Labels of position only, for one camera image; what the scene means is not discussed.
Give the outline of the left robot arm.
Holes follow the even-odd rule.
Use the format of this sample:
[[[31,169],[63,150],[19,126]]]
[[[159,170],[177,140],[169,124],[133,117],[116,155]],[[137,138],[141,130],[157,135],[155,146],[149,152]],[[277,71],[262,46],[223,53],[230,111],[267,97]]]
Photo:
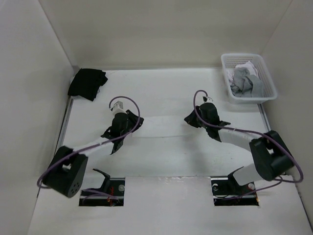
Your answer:
[[[114,115],[111,126],[98,139],[80,147],[61,146],[48,169],[39,179],[46,186],[67,198],[73,197],[82,187],[90,158],[102,158],[117,152],[124,139],[144,123],[144,118],[130,110]]]

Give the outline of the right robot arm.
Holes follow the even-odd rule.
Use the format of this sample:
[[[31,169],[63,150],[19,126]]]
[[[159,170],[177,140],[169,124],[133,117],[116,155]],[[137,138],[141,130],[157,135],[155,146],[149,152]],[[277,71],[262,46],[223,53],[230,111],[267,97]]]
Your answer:
[[[214,141],[243,148],[252,154],[253,163],[228,174],[227,188],[239,193],[250,182],[276,181],[285,171],[295,166],[293,156],[275,131],[259,133],[230,127],[220,120],[216,106],[204,102],[194,106],[191,114],[184,119],[173,116],[141,118],[127,110],[121,113],[121,102],[115,103],[112,111],[118,117],[113,121],[117,134],[131,132],[135,138],[190,138],[192,128],[202,128]]]

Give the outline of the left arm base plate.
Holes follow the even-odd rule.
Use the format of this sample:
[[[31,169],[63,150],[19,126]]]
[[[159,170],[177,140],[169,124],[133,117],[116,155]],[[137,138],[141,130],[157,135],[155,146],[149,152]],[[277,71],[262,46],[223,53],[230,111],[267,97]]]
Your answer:
[[[125,178],[104,180],[100,188],[84,189],[80,193],[80,207],[124,206]]]

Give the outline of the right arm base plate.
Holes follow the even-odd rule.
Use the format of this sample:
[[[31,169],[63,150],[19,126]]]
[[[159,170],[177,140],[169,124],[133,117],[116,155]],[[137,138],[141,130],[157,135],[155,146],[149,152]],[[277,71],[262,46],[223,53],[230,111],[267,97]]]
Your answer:
[[[213,203],[215,206],[259,206],[255,184],[233,185],[227,177],[211,178]]]

